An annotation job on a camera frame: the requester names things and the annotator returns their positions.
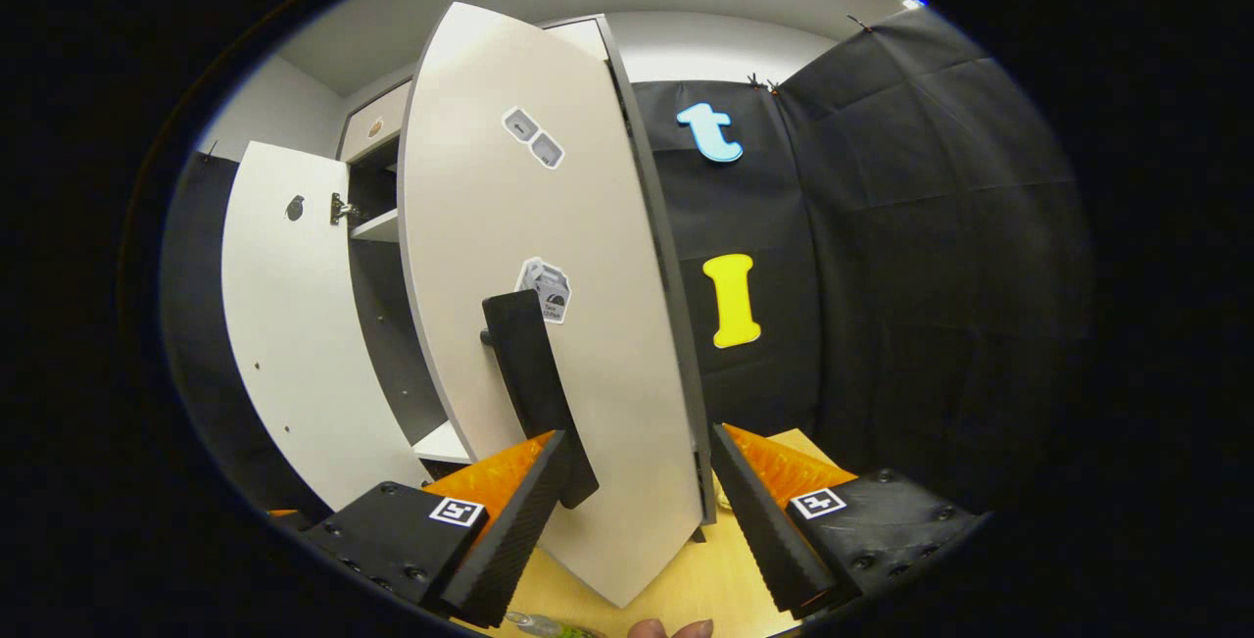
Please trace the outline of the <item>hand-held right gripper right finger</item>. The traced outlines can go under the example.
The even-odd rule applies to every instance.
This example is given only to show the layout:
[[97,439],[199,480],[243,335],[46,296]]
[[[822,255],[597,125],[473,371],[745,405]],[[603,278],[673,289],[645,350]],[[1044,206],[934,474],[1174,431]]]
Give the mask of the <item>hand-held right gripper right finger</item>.
[[986,518],[904,473],[846,473],[719,422],[709,458],[779,610],[849,612],[922,578]]

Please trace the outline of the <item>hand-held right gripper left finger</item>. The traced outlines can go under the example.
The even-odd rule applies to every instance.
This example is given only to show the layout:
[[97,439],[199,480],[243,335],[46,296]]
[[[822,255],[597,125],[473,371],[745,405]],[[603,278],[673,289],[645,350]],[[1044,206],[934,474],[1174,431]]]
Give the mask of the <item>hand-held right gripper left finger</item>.
[[377,483],[302,538],[400,600],[499,625],[568,478],[568,432],[548,431],[423,489]]

